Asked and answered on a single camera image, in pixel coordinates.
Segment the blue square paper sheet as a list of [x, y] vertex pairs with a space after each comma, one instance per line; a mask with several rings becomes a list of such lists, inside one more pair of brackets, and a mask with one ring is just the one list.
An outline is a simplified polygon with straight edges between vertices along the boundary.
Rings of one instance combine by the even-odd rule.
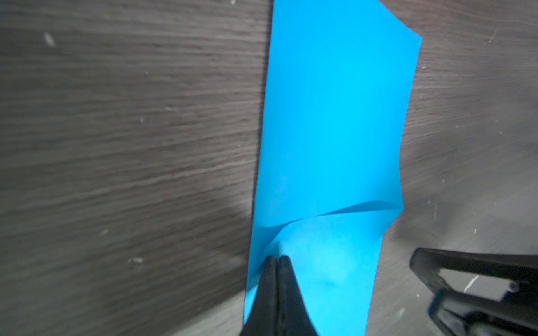
[[245, 316], [288, 256], [319, 335], [363, 335], [422, 39], [379, 1], [276, 1]]

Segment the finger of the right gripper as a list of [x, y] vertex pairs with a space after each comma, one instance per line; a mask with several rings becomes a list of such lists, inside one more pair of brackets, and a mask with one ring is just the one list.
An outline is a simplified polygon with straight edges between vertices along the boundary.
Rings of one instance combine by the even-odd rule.
[[444, 335], [537, 334], [537, 256], [419, 248], [409, 267]]

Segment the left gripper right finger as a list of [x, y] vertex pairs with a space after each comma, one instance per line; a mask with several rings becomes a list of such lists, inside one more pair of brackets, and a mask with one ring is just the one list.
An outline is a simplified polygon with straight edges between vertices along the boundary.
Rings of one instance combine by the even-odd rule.
[[277, 335], [318, 336], [309, 316], [291, 259], [283, 256], [277, 264]]

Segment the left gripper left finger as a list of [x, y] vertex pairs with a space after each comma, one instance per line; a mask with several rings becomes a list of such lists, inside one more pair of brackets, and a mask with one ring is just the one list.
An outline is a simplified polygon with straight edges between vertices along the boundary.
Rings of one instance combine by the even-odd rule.
[[249, 318], [241, 336], [277, 335], [278, 285], [277, 259], [267, 257]]

